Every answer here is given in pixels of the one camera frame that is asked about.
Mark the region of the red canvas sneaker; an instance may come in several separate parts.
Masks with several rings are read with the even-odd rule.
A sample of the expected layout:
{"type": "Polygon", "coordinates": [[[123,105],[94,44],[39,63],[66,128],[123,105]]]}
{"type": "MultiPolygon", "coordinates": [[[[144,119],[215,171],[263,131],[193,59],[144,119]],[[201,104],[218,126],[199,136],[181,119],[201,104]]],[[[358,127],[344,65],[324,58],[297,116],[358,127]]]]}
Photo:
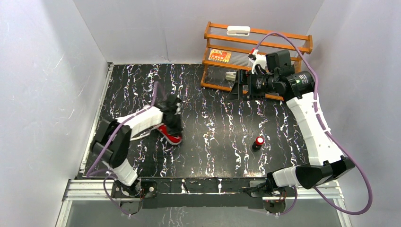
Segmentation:
{"type": "Polygon", "coordinates": [[[168,127],[165,124],[160,124],[156,129],[163,135],[167,142],[173,146],[179,145],[183,140],[181,135],[173,135],[168,132],[168,127]]]}

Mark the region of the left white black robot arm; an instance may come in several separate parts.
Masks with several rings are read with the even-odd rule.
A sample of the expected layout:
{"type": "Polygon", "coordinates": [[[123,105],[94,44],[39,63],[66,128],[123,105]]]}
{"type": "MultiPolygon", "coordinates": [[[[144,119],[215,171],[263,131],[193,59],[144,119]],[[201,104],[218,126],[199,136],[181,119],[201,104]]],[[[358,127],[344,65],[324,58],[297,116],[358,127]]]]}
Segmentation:
{"type": "Polygon", "coordinates": [[[89,150],[97,156],[87,175],[102,161],[116,177],[116,185],[125,196],[136,197],[144,191],[139,175],[127,159],[130,143],[140,139],[146,129],[158,130],[173,146],[182,142],[182,100],[168,95],[159,103],[152,102],[139,111],[113,120],[102,120],[89,150]]]}

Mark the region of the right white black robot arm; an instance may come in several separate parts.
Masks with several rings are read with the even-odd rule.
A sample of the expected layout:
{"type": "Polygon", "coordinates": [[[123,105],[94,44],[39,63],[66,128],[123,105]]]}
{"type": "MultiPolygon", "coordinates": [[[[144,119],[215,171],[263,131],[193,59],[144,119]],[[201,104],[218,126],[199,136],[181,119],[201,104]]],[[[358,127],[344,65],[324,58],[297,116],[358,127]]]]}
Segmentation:
{"type": "Polygon", "coordinates": [[[295,117],[306,144],[308,163],[267,174],[266,181],[246,189],[248,194],[264,192],[278,196],[288,187],[311,189],[336,180],[355,167],[330,138],[315,93],[315,78],[308,71],[296,72],[287,50],[266,55],[253,50],[250,70],[238,70],[228,98],[261,100],[267,93],[281,96],[295,117]]]}

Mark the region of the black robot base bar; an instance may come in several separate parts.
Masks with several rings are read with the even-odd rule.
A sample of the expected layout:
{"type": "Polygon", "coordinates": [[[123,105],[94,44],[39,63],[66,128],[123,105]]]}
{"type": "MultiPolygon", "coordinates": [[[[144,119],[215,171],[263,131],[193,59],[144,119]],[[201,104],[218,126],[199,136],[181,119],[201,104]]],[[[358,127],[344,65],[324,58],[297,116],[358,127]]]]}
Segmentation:
{"type": "Polygon", "coordinates": [[[290,187],[268,192],[264,177],[142,177],[128,187],[115,181],[111,196],[145,209],[169,207],[248,207],[282,210],[295,196],[290,187]]]}

